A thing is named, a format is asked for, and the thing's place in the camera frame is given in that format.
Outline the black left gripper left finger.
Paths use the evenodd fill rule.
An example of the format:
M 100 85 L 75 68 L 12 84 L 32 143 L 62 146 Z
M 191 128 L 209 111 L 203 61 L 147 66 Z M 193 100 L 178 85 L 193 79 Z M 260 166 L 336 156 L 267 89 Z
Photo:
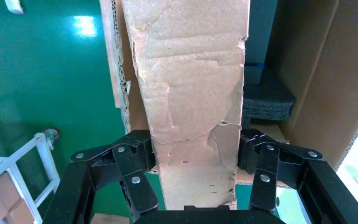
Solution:
M 137 221 L 158 208 L 145 176 L 155 164 L 148 130 L 134 130 L 114 143 L 73 153 L 43 223 L 90 223 L 96 192 L 115 182 Z

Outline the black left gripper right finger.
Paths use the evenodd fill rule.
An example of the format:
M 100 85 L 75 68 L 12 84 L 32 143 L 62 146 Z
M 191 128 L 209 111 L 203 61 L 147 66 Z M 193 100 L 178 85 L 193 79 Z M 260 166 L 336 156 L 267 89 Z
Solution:
M 254 177 L 251 210 L 273 213 L 277 183 L 282 182 L 297 191 L 311 223 L 358 224 L 358 202 L 316 150 L 243 129 L 237 166 Z

